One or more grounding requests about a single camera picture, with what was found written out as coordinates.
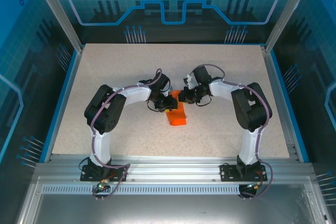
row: orange object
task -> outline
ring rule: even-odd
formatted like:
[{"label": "orange object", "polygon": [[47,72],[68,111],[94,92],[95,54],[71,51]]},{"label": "orange object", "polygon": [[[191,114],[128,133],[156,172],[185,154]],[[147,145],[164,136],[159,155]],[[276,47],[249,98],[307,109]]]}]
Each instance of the orange object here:
[{"label": "orange object", "polygon": [[179,102],[179,93],[181,90],[174,90],[171,95],[178,101],[177,110],[168,111],[166,115],[168,117],[171,126],[181,126],[187,124],[187,117],[184,113],[183,103]]}]

